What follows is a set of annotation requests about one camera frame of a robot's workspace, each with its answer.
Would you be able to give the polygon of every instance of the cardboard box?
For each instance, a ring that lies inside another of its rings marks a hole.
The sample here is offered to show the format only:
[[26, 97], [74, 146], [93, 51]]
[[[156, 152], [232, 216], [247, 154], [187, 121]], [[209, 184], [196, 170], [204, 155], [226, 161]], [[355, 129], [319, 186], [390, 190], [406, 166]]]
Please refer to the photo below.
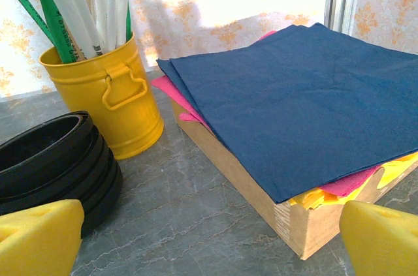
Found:
[[[200, 123], [180, 121], [178, 116], [187, 111], [173, 100], [171, 102], [177, 124], [302, 260], [309, 258], [340, 232], [342, 205], [305, 210], [298, 204], [290, 206], [289, 202], [274, 203], [212, 132]], [[384, 168], [380, 168], [356, 200], [376, 202], [417, 166], [418, 162], [386, 187], [377, 190], [384, 172]]]

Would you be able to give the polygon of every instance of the pink napkin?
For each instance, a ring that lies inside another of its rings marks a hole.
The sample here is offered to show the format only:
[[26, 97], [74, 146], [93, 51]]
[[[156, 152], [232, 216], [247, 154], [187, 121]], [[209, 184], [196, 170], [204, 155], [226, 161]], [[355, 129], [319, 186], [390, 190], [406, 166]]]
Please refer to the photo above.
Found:
[[180, 93], [176, 86], [171, 82], [167, 76], [162, 76], [151, 81], [151, 84], [160, 89], [162, 92], [167, 94], [170, 98], [176, 101], [180, 106], [186, 109], [192, 117], [187, 117], [188, 121], [190, 118], [195, 118], [195, 121], [202, 123], [207, 129], [210, 130], [208, 124], [205, 123], [204, 119], [197, 113], [197, 111], [192, 107], [192, 105], [185, 99], [185, 97]]
[[[271, 31], [266, 35], [260, 38], [263, 39], [275, 31]], [[197, 121], [202, 123], [208, 130], [210, 130], [208, 124], [205, 123], [204, 119], [197, 113], [197, 111], [192, 107], [192, 105], [185, 99], [185, 97], [180, 93], [176, 86], [171, 82], [167, 76], [162, 76], [151, 81], [151, 84], [162, 90], [170, 98], [176, 101], [180, 106], [182, 106], [189, 113], [181, 113], [179, 119], [181, 121]], [[355, 189], [359, 188], [365, 181], [368, 179], [380, 166], [375, 166], [367, 170], [362, 170], [355, 174], [343, 177], [332, 183], [327, 183], [326, 185], [320, 186], [320, 188], [336, 196], [348, 196]]]
[[320, 186], [320, 188], [336, 196], [348, 196], [355, 189], [359, 188], [379, 167], [380, 165], [345, 176], [337, 181]]

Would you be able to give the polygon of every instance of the marble countertop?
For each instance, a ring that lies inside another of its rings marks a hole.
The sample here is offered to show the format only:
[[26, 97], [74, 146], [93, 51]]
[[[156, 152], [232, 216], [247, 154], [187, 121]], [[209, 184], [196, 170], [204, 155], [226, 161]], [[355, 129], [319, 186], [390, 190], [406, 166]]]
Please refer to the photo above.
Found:
[[[180, 130], [168, 98], [155, 97], [164, 133], [120, 161], [118, 205], [83, 241], [72, 276], [354, 275], [340, 236], [301, 261]], [[0, 103], [0, 142], [65, 112], [56, 92]], [[378, 204], [417, 214], [417, 171]]]

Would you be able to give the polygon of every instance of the stack of black rubber rings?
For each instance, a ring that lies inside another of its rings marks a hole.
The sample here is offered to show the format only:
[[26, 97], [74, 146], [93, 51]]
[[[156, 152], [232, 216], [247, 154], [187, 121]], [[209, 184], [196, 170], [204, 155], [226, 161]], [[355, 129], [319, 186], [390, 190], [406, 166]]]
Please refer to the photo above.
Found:
[[51, 119], [0, 146], [0, 215], [78, 199], [84, 237], [111, 213], [121, 187], [119, 164], [87, 112]]

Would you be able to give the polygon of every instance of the black rubber ring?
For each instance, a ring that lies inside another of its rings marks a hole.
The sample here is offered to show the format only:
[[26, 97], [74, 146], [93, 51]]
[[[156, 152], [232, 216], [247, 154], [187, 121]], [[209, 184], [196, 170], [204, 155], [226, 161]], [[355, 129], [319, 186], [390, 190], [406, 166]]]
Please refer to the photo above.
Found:
[[62, 190], [85, 177], [97, 162], [105, 143], [96, 127], [91, 132], [90, 140], [89, 149], [83, 157], [57, 178], [26, 194], [0, 199], [0, 215], [44, 204], [50, 201], [51, 197], [58, 195]]
[[22, 162], [0, 171], [1, 197], [16, 196], [36, 189], [58, 176], [63, 169], [66, 170], [70, 167], [89, 145], [88, 135], [93, 128], [93, 120], [87, 112], [65, 114], [37, 125], [0, 146], [0, 156], [7, 155], [2, 152], [8, 151], [9, 147], [21, 146], [19, 143], [24, 143], [27, 147], [28, 143], [30, 145], [31, 142], [36, 142], [35, 137], [39, 137], [40, 134], [44, 136], [45, 132], [48, 132], [48, 128], [56, 128], [54, 125], [57, 125], [57, 122], [68, 120], [71, 117], [78, 118], [78, 123], [64, 136], [54, 140], [52, 144]]
[[106, 142], [103, 142], [103, 149], [100, 157], [95, 162], [94, 166], [90, 169], [87, 175], [84, 175], [76, 183], [72, 184], [71, 187], [62, 191], [54, 200], [64, 199], [81, 199], [86, 195], [92, 187], [94, 187], [102, 177], [103, 173], [106, 172], [109, 158], [109, 147]]
[[109, 188], [109, 191], [103, 197], [103, 199], [90, 211], [84, 215], [84, 222], [81, 228], [81, 236], [85, 238], [90, 235], [94, 229], [99, 227], [103, 221], [114, 210], [123, 184], [123, 176], [119, 165], [117, 165], [116, 178]]
[[113, 153], [109, 151], [107, 169], [103, 172], [102, 177], [90, 189], [89, 192], [79, 198], [85, 213], [94, 208], [112, 186], [112, 182], [116, 176], [117, 166], [118, 163], [114, 159]]

